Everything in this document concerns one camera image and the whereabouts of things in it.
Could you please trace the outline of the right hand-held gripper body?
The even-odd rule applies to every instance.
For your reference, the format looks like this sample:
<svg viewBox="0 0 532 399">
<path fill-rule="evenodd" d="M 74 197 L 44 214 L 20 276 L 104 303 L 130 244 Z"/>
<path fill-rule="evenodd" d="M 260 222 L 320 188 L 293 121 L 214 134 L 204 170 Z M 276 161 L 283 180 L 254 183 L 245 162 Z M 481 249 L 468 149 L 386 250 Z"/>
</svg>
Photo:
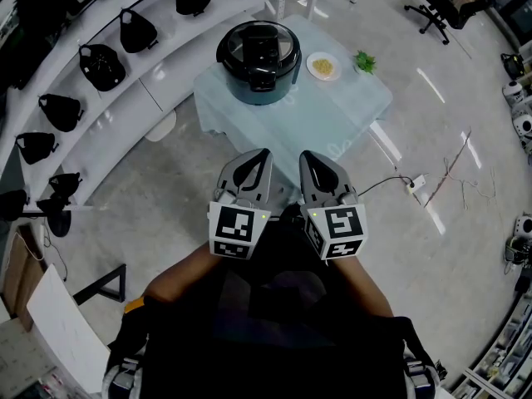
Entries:
<svg viewBox="0 0 532 399">
<path fill-rule="evenodd" d="M 325 260 L 352 257 L 368 239 L 367 213 L 355 190 L 339 196 L 303 196 L 303 232 L 318 257 Z"/>
</svg>

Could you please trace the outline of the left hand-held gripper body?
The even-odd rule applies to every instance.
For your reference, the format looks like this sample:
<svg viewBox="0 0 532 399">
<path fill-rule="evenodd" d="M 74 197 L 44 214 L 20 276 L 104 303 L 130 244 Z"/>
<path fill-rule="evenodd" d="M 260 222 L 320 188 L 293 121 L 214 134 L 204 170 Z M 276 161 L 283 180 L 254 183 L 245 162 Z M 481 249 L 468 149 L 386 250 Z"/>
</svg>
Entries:
<svg viewBox="0 0 532 399">
<path fill-rule="evenodd" d="M 209 251 L 220 257 L 249 260 L 271 212 L 227 190 L 216 190 L 209 203 Z"/>
</svg>

